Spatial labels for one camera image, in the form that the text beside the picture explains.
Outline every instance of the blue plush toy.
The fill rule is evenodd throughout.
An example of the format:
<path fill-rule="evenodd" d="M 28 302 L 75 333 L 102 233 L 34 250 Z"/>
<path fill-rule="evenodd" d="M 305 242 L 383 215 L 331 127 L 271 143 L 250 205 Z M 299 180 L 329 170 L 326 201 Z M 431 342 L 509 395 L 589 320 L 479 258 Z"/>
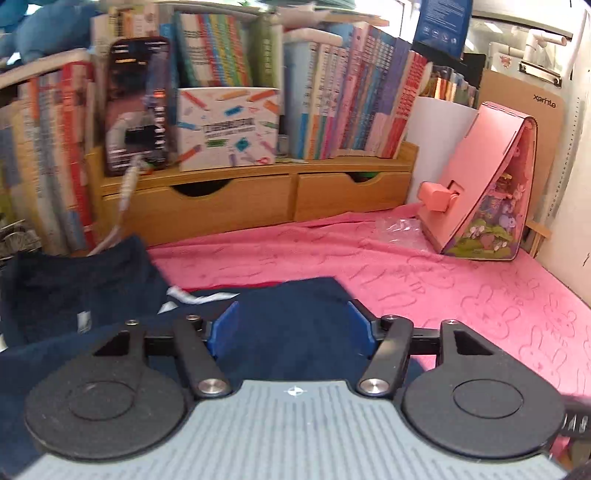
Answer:
<path fill-rule="evenodd" d="M 100 15 L 97 2 L 89 0 L 34 0 L 44 5 L 25 16 L 27 0 L 0 4 L 0 58 L 19 52 L 23 63 L 61 51 L 90 46 L 91 18 Z"/>

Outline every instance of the navy blue cloth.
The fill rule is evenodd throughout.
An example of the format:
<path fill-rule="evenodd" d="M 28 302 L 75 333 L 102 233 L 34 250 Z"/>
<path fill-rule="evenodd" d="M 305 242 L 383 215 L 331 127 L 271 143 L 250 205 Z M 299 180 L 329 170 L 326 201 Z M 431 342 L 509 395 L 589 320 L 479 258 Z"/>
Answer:
<path fill-rule="evenodd" d="M 0 328 L 8 346 L 158 313 L 168 284 L 136 236 L 93 257 L 16 255 L 0 275 Z"/>
<path fill-rule="evenodd" d="M 355 385 L 369 359 L 366 342 L 351 335 L 351 296 L 332 278 L 315 278 L 265 288 L 225 288 L 240 293 L 232 329 L 217 364 L 234 388 L 244 379 L 331 380 Z M 199 291 L 208 295 L 215 291 Z M 215 302 L 179 305 L 167 313 L 133 316 L 148 331 L 170 328 L 187 314 L 207 315 Z M 22 421 L 24 400 L 43 378 L 68 360 L 113 336 L 122 325 L 71 333 L 0 353 L 0 472 L 9 478 L 39 457 Z M 150 367 L 178 381 L 170 362 L 150 358 Z"/>

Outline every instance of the pink towel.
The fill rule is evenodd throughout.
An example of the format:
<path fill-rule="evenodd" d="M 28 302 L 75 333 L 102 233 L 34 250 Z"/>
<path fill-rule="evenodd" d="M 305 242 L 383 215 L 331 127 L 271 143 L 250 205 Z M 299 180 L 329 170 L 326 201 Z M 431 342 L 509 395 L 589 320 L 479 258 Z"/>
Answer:
<path fill-rule="evenodd" d="M 412 206 L 395 210 L 403 218 Z M 563 393 L 591 394 L 591 312 L 527 253 L 478 262 L 377 240 L 384 212 L 222 233 L 150 250 L 168 279 L 194 290 L 331 276 L 375 315 L 416 326 L 457 319 Z M 426 367 L 433 359 L 421 358 Z"/>

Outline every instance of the cable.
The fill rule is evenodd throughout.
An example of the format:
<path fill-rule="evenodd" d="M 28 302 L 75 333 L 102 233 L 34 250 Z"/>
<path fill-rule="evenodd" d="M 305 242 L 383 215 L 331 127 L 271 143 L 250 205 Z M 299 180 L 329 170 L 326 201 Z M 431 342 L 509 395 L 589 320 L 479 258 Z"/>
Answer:
<path fill-rule="evenodd" d="M 125 170 L 123 175 L 123 182 L 121 182 L 121 200 L 119 201 L 119 211 L 117 212 L 117 220 L 115 226 L 109 232 L 101 243 L 99 243 L 89 254 L 96 255 L 103 250 L 112 247 L 119 243 L 119 234 L 121 233 L 121 224 L 123 223 L 124 213 L 129 208 L 131 197 L 134 194 L 135 188 L 138 184 L 139 175 L 142 170 L 147 170 L 147 163 L 142 160 L 141 155 L 136 155 L 131 160 L 130 166 Z"/>

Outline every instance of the pink stand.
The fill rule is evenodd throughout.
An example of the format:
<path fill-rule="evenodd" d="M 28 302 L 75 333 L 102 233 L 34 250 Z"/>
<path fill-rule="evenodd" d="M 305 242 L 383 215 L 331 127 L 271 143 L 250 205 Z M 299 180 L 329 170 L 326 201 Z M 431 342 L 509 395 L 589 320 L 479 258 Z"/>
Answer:
<path fill-rule="evenodd" d="M 512 260 L 523 233 L 534 174 L 537 124 L 485 102 L 438 183 L 418 193 L 423 230 L 438 252 Z"/>

